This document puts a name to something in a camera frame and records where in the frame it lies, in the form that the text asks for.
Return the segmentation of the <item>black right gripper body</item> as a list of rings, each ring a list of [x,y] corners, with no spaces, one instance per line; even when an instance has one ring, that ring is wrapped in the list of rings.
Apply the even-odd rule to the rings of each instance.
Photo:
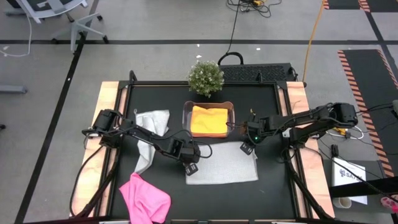
[[[246,136],[249,142],[254,146],[263,146],[264,136],[262,132],[264,130],[264,120],[259,121],[247,121],[246,122]]]

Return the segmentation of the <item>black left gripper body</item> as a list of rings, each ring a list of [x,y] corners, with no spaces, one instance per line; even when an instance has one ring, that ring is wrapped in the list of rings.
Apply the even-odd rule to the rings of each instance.
[[[184,146],[180,151],[180,160],[186,164],[198,163],[200,156],[201,153],[197,144],[189,144],[188,146]]]

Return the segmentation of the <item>clear plastic bin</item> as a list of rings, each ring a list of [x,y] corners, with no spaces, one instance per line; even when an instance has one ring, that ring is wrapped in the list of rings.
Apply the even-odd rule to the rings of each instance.
[[[194,106],[199,106],[199,107],[202,107],[205,109],[209,109],[209,108],[227,109],[228,110],[228,121],[227,121],[226,125],[228,127],[228,134],[233,130],[232,127],[228,126],[228,124],[235,122],[234,106],[233,106],[232,102],[230,102],[230,101],[225,101],[223,103],[196,103],[193,101],[187,101],[183,106],[183,118],[182,118],[183,129],[190,131],[190,122],[191,122],[192,110],[193,110]]]

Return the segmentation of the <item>grey waffle towel with tag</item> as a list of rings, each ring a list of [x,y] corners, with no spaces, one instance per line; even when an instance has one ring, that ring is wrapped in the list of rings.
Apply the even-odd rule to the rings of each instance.
[[[188,185],[216,185],[259,180],[257,156],[247,155],[240,149],[242,142],[223,142],[209,146],[200,144],[202,157],[197,163],[198,171],[186,176]]]

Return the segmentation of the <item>orange microfiber towel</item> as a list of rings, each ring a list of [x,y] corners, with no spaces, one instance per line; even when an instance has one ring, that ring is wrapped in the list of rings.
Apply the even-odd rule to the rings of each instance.
[[[194,106],[190,132],[194,137],[223,138],[228,135],[228,110],[224,108],[205,109]]]

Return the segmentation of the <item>pink microfiber towel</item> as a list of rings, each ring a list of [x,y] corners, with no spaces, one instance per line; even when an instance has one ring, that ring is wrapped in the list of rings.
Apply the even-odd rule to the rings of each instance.
[[[171,206],[170,195],[132,173],[119,191],[127,206],[130,224],[163,223]]]

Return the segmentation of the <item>black perforated computer case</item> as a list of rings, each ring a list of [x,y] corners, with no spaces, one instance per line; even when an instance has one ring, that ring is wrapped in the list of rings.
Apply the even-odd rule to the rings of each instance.
[[[297,81],[298,74],[290,63],[220,65],[227,82]]]

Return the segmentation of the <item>wooden table side board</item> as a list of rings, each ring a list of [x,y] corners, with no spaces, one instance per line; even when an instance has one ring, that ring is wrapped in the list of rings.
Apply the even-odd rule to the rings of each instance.
[[[118,82],[101,84],[93,119],[96,119],[100,110],[123,109],[118,106],[118,86]],[[100,140],[100,137],[83,138],[83,162],[70,200],[70,211],[74,215],[78,215],[89,204],[114,164],[116,150],[101,147]]]
[[[306,92],[302,82],[287,82],[291,112],[293,114],[309,110]],[[317,203],[331,217],[335,218],[333,204],[328,191],[328,184],[323,168],[323,159],[319,154],[318,143],[310,138],[305,143],[305,148],[299,149],[299,158],[302,162],[304,180],[307,189]]]

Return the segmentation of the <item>artificial green potted plant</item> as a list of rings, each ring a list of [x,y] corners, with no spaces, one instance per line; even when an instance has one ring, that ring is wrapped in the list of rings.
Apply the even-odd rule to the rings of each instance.
[[[188,73],[190,91],[210,98],[221,91],[224,85],[224,72],[214,61],[198,61]]]

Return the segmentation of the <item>white printed booklet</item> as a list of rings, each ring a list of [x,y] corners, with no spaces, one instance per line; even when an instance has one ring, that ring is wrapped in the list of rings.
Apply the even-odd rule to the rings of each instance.
[[[331,186],[353,184],[366,180],[366,168],[334,157],[331,168]],[[349,197],[352,202],[368,204],[367,196]]]

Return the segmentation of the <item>beige tape roll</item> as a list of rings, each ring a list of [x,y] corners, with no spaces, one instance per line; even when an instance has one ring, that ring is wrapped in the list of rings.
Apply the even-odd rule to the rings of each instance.
[[[333,204],[336,208],[348,209],[352,206],[352,201],[348,197],[333,198]]]

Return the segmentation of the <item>large orange striped floor mat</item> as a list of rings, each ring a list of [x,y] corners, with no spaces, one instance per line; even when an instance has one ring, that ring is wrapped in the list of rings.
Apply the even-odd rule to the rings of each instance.
[[[338,57],[385,176],[398,176],[398,80],[380,50],[339,50]]]

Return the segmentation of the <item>black bar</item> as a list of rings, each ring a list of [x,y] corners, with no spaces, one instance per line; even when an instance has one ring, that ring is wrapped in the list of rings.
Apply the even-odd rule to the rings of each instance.
[[[332,198],[398,194],[398,177],[357,182],[329,188]]]

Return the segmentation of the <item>pink object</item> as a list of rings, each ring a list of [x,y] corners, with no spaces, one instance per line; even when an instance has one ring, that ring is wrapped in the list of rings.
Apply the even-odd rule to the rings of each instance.
[[[386,208],[390,208],[393,213],[398,213],[398,195],[391,195],[391,198],[383,197],[381,204]]]

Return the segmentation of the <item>small orange striped floor mat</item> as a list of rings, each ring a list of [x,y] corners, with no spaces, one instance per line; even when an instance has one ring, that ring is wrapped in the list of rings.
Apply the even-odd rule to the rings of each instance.
[[[398,12],[398,0],[325,0],[323,7],[330,10]]]

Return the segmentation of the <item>grey office chair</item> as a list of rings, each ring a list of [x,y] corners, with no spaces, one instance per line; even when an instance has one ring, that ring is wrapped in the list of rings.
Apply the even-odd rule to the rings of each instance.
[[[63,34],[70,34],[70,50],[73,52],[75,50],[77,36],[84,36],[84,32],[94,33],[103,39],[105,44],[109,43],[106,34],[94,30],[86,25],[86,23],[91,22],[93,19],[102,21],[103,17],[100,13],[96,12],[79,19],[74,19],[70,15],[70,11],[78,6],[87,8],[88,3],[86,0],[15,0],[19,5],[19,8],[6,9],[4,11],[7,16],[25,15],[29,23],[29,47],[28,52],[30,52],[30,42],[32,38],[32,24],[30,19],[33,19],[37,24],[41,24],[47,18],[57,17],[61,15],[66,15],[70,24],[64,29],[59,30],[52,35],[52,42],[57,43],[57,37]]]

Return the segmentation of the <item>grey desk foot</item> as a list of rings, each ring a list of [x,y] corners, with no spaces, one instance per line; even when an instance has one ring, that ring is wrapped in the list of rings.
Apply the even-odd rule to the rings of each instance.
[[[20,93],[26,94],[27,88],[20,85],[0,85],[0,93]]]

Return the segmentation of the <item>black aluminium table frame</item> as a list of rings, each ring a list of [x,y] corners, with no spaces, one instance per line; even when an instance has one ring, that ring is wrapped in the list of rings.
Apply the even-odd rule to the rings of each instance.
[[[295,105],[290,101],[288,83],[228,82],[208,99],[211,103],[232,102],[240,121],[253,110],[261,116],[290,113]],[[168,109],[172,131],[182,130],[183,104],[187,101],[205,102],[206,97],[188,89],[187,82],[122,81],[124,116],[132,117],[134,108],[142,110]],[[184,221],[265,221],[293,218],[326,217],[326,210],[309,190],[304,168],[293,168],[282,162],[287,155],[280,136],[273,136],[265,146],[256,149],[259,156],[259,180],[246,184],[187,185],[183,167],[171,158],[157,155],[154,167],[144,173],[144,179],[166,191],[172,200],[167,222]]]

